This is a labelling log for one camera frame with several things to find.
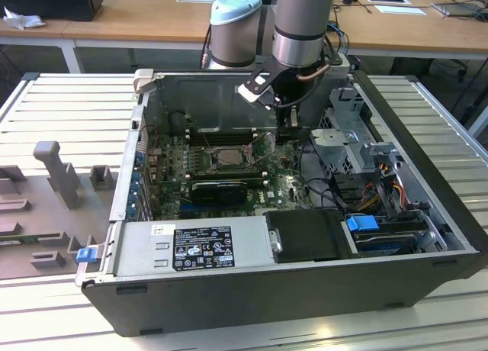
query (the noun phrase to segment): aluminum workbench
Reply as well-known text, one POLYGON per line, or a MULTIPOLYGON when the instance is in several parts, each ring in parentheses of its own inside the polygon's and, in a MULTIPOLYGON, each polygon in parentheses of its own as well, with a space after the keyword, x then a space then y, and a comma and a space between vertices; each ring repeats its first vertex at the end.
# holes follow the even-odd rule
MULTIPOLYGON (((484 148, 421 84, 402 77, 371 79, 375 85, 403 88, 395 95, 385 92, 385 99, 396 106, 424 151, 488 228, 484 148)), ((15 161, 26 176, 43 174, 32 148, 44 139, 68 145, 61 158, 76 172, 87 172, 94 164, 117 172, 136 100, 131 75, 41 74, 23 81, 0 110, 0 165, 15 161), (90 136, 91 142, 76 146, 80 136, 90 136), (75 148, 82 148, 83 154, 70 153, 75 148)), ((413 308, 137 338, 115 334, 76 287, 74 277, 0 282, 2 349, 488 349, 486 270, 443 285, 413 308)))

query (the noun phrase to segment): floor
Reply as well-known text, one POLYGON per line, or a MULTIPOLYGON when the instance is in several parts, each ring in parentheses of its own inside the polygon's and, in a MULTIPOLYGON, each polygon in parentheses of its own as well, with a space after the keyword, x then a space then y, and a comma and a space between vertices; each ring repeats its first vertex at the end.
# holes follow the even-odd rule
MULTIPOLYGON (((60 49, 56 47, 36 47, 37 58, 25 57, 33 53, 34 48, 28 46, 3 46, 3 50, 12 61, 12 66, 6 58, 0 55, 0 102, 9 96, 15 84, 25 72, 68 72, 60 49)), ((136 68, 130 65, 129 53, 125 49, 82 48, 81 58, 86 72, 133 72, 136 68)), ((189 70, 198 67, 199 51, 183 50, 136 50, 139 68, 150 67, 164 70, 189 70)), ((368 74, 387 75, 392 66, 391 57, 362 56, 361 68, 368 74)), ((418 69, 417 60, 409 60, 405 73, 414 73, 418 69)), ((458 65, 449 60, 437 60, 429 73, 421 79, 429 91, 448 109, 452 107, 464 90, 470 79, 477 72, 482 61, 467 63, 467 74, 464 82, 459 83, 458 65)), ((465 94, 457 108, 456 117, 460 117, 466 105, 469 105, 486 86, 488 67, 477 78, 469 91, 465 94)), ((488 134, 480 136, 480 142, 488 145, 488 134)))

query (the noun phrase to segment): black plastic cover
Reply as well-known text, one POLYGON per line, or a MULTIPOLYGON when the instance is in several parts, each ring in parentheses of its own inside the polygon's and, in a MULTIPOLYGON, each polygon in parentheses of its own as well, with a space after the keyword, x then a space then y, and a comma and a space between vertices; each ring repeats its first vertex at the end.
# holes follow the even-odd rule
POLYGON ((268 230, 276 230, 282 252, 277 263, 351 258, 338 211, 312 209, 269 211, 268 230))

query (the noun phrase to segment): blue drive latch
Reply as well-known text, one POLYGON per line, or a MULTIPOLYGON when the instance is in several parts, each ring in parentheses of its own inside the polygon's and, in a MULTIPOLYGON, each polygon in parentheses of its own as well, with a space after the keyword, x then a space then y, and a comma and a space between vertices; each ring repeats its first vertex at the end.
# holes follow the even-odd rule
POLYGON ((348 225, 349 231, 366 231, 378 230, 380 227, 376 222, 374 216, 371 215, 357 215, 351 216, 345 221, 348 225))

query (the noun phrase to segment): sticker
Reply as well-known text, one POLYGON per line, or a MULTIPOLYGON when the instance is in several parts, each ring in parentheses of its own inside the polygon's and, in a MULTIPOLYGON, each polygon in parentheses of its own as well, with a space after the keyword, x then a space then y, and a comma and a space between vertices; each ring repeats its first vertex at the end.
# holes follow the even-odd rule
POLYGON ((173 269, 176 271, 235 266, 230 227, 172 228, 172 233, 174 234, 173 269))
POLYGON ((19 240, 4 240, 0 242, 0 246, 20 246, 22 242, 19 240))
POLYGON ((151 226, 151 235, 172 235, 175 231, 175 224, 160 224, 151 226))

